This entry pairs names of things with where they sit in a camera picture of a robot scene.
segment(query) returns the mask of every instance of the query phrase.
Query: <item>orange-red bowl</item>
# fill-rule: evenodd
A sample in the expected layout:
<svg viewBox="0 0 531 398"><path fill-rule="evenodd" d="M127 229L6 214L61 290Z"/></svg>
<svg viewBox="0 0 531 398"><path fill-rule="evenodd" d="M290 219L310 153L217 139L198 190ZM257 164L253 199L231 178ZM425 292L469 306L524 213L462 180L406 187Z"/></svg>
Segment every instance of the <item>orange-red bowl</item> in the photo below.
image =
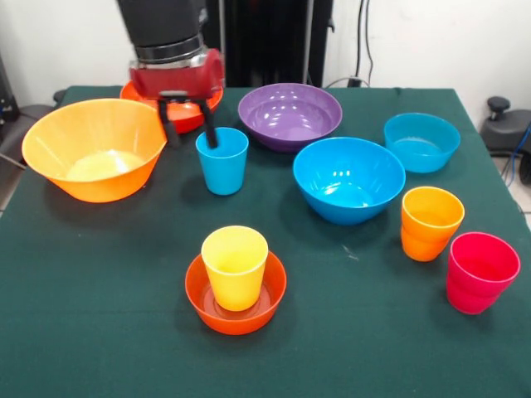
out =
<svg viewBox="0 0 531 398"><path fill-rule="evenodd" d="M215 112L217 106L222 101L223 89L217 91L214 96L207 99L208 108ZM157 109L157 101L154 99L146 99L142 97L134 88L133 82L130 81L119 93L119 97L125 100L134 100L142 102ZM175 129L179 134L188 133L197 129L204 122L204 117L199 109L199 106L190 102L184 104L171 103L168 106L168 118L173 122Z"/></svg>
<svg viewBox="0 0 531 398"><path fill-rule="evenodd" d="M188 267L184 285L190 303L208 327L219 333L240 335L254 332L271 320L284 297L287 278L278 257L269 252L260 297L253 307L240 312L217 305L201 255Z"/></svg>

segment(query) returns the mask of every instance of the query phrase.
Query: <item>black robot arm segment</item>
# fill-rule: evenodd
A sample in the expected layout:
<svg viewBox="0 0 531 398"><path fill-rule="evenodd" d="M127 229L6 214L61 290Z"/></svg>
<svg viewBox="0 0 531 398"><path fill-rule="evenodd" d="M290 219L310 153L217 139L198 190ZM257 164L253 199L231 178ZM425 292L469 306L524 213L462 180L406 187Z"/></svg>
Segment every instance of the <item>black robot arm segment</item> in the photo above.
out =
<svg viewBox="0 0 531 398"><path fill-rule="evenodd" d="M140 62L163 64L201 52L205 0L118 0L118 5Z"/></svg>

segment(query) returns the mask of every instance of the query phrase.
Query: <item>table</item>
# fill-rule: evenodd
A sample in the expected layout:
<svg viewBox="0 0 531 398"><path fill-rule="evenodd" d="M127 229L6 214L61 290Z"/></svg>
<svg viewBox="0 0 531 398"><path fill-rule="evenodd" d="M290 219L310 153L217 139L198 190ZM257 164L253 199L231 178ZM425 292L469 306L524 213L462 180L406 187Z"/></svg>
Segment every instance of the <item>table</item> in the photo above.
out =
<svg viewBox="0 0 531 398"><path fill-rule="evenodd" d="M246 89L216 113L236 126ZM407 174L465 204L460 232L488 231L522 258L519 278L480 316L446 301L447 250L429 264L400 246L400 200L360 226L335 226L305 204L293 155L254 141L246 182L215 197L194 140L166 148L141 192L77 201L26 171L0 220L0 395L5 397L531 396L531 235L453 90L336 89L334 135L382 143L394 114L420 111L461 133L450 163ZM73 87L64 103L117 96ZM205 327L184 293L208 233L256 228L284 261L288 289L265 328L242 337Z"/></svg>

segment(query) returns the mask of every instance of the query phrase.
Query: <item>red cup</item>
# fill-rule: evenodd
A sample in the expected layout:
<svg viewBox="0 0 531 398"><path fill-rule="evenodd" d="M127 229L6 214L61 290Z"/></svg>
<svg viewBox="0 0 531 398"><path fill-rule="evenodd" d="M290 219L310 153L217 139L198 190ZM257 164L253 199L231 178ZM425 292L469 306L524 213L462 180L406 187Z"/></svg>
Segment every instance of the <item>red cup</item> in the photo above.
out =
<svg viewBox="0 0 531 398"><path fill-rule="evenodd" d="M450 247L446 294L462 313L482 313L498 299L520 272L516 250L483 232L457 236Z"/></svg>

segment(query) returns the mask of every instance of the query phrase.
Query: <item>large orange bowl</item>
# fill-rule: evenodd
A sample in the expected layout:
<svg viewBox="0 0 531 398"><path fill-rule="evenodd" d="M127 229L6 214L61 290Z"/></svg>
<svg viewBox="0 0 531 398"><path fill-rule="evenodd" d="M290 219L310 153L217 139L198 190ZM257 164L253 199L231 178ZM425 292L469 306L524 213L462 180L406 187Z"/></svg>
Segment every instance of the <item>large orange bowl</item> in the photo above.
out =
<svg viewBox="0 0 531 398"><path fill-rule="evenodd" d="M117 201L148 180L166 143L157 111L93 99L48 114L22 142L27 164L82 201Z"/></svg>

